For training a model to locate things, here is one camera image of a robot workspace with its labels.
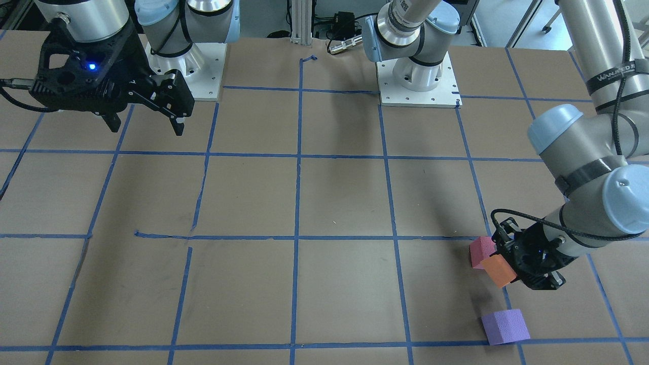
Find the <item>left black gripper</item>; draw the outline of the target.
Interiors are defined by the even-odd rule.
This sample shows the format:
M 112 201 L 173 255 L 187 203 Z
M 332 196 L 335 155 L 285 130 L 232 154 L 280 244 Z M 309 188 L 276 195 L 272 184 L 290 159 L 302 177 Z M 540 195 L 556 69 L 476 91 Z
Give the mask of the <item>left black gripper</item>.
M 503 256 L 516 273 L 516 279 L 530 289 L 559 289 L 566 283 L 558 272 L 575 261 L 558 251 L 564 242 L 562 236 L 549 240 L 544 226 L 535 223 L 528 229 L 520 229 L 512 218 L 497 224 L 492 236 L 496 253 Z

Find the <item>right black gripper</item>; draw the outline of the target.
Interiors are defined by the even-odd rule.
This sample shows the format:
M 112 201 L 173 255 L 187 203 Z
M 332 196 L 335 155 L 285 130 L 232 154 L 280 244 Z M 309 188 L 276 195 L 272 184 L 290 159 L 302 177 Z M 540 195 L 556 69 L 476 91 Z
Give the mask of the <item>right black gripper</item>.
M 164 114 L 177 136 L 195 106 L 180 70 L 152 75 L 134 25 L 97 42 L 77 42 L 65 25 L 49 25 L 39 68 L 29 94 L 43 106 L 100 114 L 109 130 L 120 131 L 127 102 Z

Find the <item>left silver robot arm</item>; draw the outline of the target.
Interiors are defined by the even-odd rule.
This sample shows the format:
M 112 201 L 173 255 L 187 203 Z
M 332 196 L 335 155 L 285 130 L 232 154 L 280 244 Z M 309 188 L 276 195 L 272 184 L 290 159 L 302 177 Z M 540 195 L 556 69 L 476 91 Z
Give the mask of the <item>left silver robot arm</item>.
M 611 242 L 647 230 L 647 59 L 622 1 L 558 1 L 596 109 L 572 104 L 537 116 L 528 128 L 535 152 L 566 203 L 537 218 L 491 212 L 494 253 L 481 261 L 500 288 L 517 280 L 558 289 L 559 270 Z

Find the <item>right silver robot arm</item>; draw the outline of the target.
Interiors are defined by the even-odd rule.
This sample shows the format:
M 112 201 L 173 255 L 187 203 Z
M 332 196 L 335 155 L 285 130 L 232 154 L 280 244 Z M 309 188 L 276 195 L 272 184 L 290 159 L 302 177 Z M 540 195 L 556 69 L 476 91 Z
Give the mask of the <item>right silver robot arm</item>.
M 101 117 L 118 132 L 118 113 L 141 104 L 169 118 L 177 136 L 193 112 L 190 80 L 206 71 L 200 43 L 239 38 L 237 1 L 37 1 L 48 23 L 28 88 L 42 106 Z

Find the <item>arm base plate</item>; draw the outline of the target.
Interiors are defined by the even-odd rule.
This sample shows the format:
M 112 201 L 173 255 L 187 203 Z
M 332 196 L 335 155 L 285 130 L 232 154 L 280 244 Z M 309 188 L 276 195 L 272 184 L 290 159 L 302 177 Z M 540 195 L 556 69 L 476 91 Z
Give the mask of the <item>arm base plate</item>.
M 196 43 L 184 55 L 173 58 L 151 55 L 149 43 L 145 51 L 151 69 L 157 74 L 172 69 L 181 71 L 195 101 L 218 101 L 227 48 L 222 43 Z
M 456 108 L 463 105 L 449 53 L 441 64 L 424 66 L 410 58 L 376 62 L 381 104 L 395 107 Z

